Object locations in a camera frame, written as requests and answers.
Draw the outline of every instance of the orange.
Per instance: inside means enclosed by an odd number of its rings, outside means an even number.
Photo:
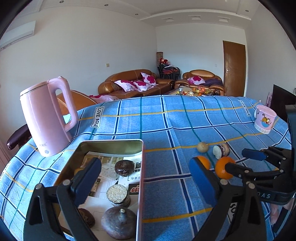
[[[208,158],[204,156],[197,156],[197,158],[200,160],[200,162],[204,165],[204,167],[209,170],[211,167],[211,163]]]
[[[227,163],[234,163],[235,164],[235,161],[229,157],[229,156],[225,156],[225,157],[221,157],[217,163],[216,163],[216,166],[215,166],[215,172],[216,172],[216,175],[221,178],[221,179],[230,179],[233,177],[233,175],[231,175],[230,173],[226,172],[225,170],[225,165]]]

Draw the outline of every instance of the television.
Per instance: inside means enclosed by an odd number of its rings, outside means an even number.
[[[274,85],[270,108],[285,122],[287,122],[285,106],[289,104],[296,104],[296,96],[289,91]]]

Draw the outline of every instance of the coffee table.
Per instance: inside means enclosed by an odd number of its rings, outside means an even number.
[[[193,91],[193,88],[183,86],[183,91]],[[171,91],[165,93],[165,95],[179,95],[178,92],[179,92],[179,88],[176,88],[176,89],[173,89],[173,90],[171,90]],[[207,95],[207,96],[219,95],[219,91],[211,90],[211,93],[203,94],[203,95]]]

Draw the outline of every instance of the kettle handle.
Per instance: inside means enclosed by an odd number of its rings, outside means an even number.
[[[72,94],[70,92],[69,83],[65,78],[60,76],[58,78],[54,78],[52,80],[49,80],[48,81],[48,88],[49,88],[49,91],[50,91],[52,97],[54,97],[54,98],[56,98],[55,91],[58,89],[60,89],[64,95],[67,108],[68,108],[69,113],[71,115],[70,121],[64,126],[65,131],[68,132],[78,122],[78,114],[77,114],[76,107],[74,105]]]

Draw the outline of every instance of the air conditioner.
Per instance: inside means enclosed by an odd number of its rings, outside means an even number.
[[[34,35],[36,21],[23,24],[6,32],[0,39],[0,51],[8,46]]]

